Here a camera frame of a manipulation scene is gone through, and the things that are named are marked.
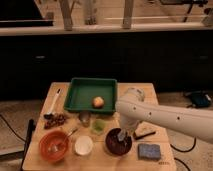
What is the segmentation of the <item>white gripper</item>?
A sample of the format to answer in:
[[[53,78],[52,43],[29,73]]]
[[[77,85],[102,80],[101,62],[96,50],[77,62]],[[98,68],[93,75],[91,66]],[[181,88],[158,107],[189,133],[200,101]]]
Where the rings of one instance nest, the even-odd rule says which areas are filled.
[[[138,125],[140,124],[140,121],[133,118],[122,116],[119,120],[119,124],[123,132],[132,134],[137,129]]]

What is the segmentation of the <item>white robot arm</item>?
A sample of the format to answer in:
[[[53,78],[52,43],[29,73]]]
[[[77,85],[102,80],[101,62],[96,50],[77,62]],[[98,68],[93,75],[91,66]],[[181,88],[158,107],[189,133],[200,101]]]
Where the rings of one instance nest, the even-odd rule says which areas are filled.
[[[118,98],[115,109],[121,130],[135,131],[145,121],[213,144],[213,110],[148,103],[144,91],[135,87]]]

